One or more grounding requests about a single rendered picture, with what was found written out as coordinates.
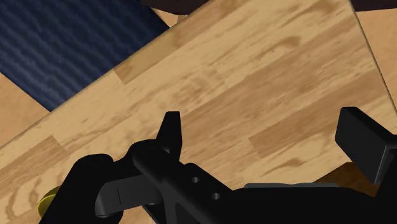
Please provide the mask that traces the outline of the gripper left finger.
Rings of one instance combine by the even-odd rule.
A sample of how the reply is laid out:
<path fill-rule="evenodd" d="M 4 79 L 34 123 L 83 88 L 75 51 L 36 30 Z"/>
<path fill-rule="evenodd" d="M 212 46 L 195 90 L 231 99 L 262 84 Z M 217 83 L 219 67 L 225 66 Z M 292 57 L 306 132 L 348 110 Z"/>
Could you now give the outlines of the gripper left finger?
<path fill-rule="evenodd" d="M 233 191 L 195 164 L 182 164 L 181 118 L 165 114 L 155 139 L 134 143 L 117 161 L 77 160 L 39 224 L 119 224 L 143 207 L 156 224 L 232 224 Z"/>

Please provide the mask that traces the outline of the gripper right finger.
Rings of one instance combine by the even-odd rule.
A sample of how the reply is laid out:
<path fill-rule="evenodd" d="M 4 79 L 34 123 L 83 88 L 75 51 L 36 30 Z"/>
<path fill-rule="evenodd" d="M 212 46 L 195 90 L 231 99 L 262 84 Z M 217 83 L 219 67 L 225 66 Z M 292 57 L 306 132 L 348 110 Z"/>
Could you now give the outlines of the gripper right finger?
<path fill-rule="evenodd" d="M 397 199 L 397 134 L 357 107 L 340 110 L 335 142 L 372 184 L 377 199 Z"/>

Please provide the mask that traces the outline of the light wooden table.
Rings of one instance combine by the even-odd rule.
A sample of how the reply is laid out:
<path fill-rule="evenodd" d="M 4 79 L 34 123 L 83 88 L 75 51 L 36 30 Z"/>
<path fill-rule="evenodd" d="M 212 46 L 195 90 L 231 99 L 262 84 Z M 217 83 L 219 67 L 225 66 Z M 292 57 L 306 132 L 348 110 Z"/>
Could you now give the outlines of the light wooden table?
<path fill-rule="evenodd" d="M 0 224 L 79 158 L 123 157 L 181 113 L 181 161 L 229 188 L 311 182 L 347 162 L 340 109 L 397 132 L 397 110 L 350 0 L 212 0 L 0 148 Z"/>

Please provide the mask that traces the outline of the dark blue rug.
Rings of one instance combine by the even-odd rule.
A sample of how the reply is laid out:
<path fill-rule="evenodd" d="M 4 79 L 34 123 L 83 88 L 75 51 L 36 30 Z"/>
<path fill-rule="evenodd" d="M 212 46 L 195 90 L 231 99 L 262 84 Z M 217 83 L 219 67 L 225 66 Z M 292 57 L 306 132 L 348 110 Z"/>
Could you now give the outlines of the dark blue rug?
<path fill-rule="evenodd" d="M 167 29 L 140 0 L 0 0 L 0 73 L 52 111 Z"/>

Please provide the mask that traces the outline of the yellow round object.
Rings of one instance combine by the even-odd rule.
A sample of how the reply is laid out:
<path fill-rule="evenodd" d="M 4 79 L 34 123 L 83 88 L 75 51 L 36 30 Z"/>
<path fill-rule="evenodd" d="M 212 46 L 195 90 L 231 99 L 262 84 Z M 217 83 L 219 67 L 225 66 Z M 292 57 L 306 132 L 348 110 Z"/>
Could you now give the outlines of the yellow round object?
<path fill-rule="evenodd" d="M 59 191 L 60 186 L 57 186 L 53 189 L 51 189 L 49 192 L 47 192 L 42 199 L 39 200 L 38 202 L 38 207 L 37 207 L 37 211 L 39 216 L 42 218 L 44 216 L 44 214 L 46 213 L 46 210 L 48 209 L 48 207 L 50 206 L 50 204 L 52 203 L 52 200 L 54 199 L 54 197 L 56 196 L 57 192 Z"/>

